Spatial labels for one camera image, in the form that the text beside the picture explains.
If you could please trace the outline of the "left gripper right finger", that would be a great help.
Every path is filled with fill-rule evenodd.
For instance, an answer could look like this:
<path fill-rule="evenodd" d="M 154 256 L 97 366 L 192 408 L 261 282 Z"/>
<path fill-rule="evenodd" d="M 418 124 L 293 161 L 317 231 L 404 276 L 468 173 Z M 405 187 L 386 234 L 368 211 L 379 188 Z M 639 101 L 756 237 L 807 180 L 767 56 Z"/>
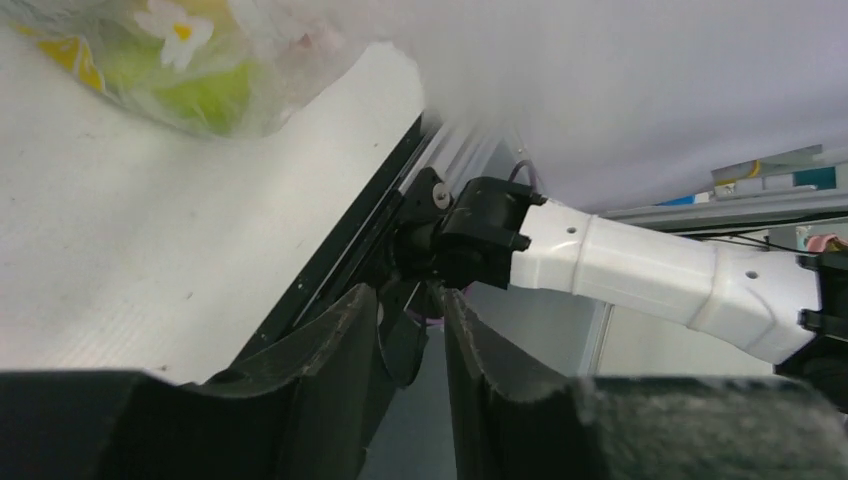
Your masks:
<path fill-rule="evenodd" d="M 843 479 L 830 403 L 777 377 L 586 377 L 549 368 L 440 294 L 461 479 Z"/>

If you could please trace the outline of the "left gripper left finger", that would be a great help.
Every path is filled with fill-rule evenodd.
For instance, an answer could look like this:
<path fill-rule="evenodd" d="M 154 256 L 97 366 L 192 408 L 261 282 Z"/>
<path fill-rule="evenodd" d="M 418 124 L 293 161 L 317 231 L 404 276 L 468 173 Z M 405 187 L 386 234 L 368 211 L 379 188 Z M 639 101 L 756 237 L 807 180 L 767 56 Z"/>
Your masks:
<path fill-rule="evenodd" d="M 376 337 L 375 292 L 205 384 L 141 371 L 1 377 L 5 479 L 352 479 Z"/>

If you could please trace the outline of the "clear plastic bag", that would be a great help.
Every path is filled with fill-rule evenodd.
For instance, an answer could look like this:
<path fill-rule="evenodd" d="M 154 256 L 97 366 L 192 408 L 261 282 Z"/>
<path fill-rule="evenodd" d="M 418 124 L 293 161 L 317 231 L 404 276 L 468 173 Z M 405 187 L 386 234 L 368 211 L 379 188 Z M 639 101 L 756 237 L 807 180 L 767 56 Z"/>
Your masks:
<path fill-rule="evenodd" d="M 252 61 L 260 71 L 242 123 L 225 138 L 277 131 L 366 50 L 343 1 L 5 1 L 3 22 L 79 83 L 107 92 L 97 59 L 129 44 L 159 49 L 178 71 Z"/>

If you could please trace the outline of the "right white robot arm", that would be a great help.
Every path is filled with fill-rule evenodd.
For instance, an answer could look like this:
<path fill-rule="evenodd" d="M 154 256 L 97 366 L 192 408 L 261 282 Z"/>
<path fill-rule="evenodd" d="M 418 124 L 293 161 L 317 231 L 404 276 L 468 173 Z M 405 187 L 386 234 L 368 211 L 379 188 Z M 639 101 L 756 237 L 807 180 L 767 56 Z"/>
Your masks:
<path fill-rule="evenodd" d="M 405 278 L 561 291 L 683 325 L 847 408 L 847 256 L 732 248 L 611 221 L 477 177 L 403 222 Z"/>

